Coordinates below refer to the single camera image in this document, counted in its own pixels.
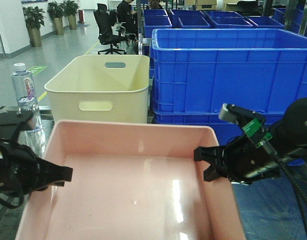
green plant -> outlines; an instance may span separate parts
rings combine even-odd
[[[78,8],[79,6],[77,3],[75,3],[75,1],[63,1],[63,10],[65,16],[76,15],[76,13],[78,13]]]
[[[63,3],[57,3],[56,1],[48,3],[47,12],[49,13],[51,19],[62,18],[64,16],[63,5]]]
[[[29,29],[40,29],[41,25],[45,26],[44,15],[45,11],[37,6],[22,8],[25,26]]]

basket handle hole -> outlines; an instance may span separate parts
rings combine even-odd
[[[104,66],[107,69],[124,69],[126,64],[124,62],[106,62]]]
[[[111,101],[80,101],[79,109],[82,111],[111,111],[113,103]]]

potted plant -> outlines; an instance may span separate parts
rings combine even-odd
[[[63,10],[64,15],[68,17],[70,29],[77,28],[76,14],[78,13],[78,4],[75,1],[64,0],[63,1]]]
[[[56,1],[48,3],[47,12],[49,13],[50,18],[53,21],[53,26],[55,34],[64,35],[64,25],[63,25],[63,16],[64,9],[63,3],[57,3]]]
[[[27,27],[30,44],[33,47],[40,47],[42,45],[42,37],[40,27],[45,26],[44,15],[45,11],[37,6],[22,8],[25,26]]]

yellow floor line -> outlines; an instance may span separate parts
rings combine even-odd
[[[92,47],[89,48],[89,50],[86,51],[84,55],[88,55],[88,54],[91,52],[91,50],[94,49],[94,47],[95,47],[97,44],[99,44],[99,41],[97,41],[94,45],[92,45]]]
[[[99,44],[99,41],[97,41],[94,45],[92,45],[92,47],[89,48],[88,51],[84,53],[84,55],[88,55],[97,44]],[[38,97],[38,102],[40,102],[46,95],[47,95],[47,92],[45,91],[43,94],[40,95],[40,97]]]
[[[38,97],[38,102],[40,102],[45,96],[47,95],[47,92],[45,91],[43,94]]]

person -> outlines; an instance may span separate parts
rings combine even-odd
[[[134,23],[134,17],[137,16],[137,11],[131,11],[130,5],[134,0],[122,0],[117,6],[118,21],[123,23],[126,31],[132,34],[138,34],[137,24]]]
[[[161,0],[149,0],[148,5],[150,9],[164,9],[163,6],[160,5]]]

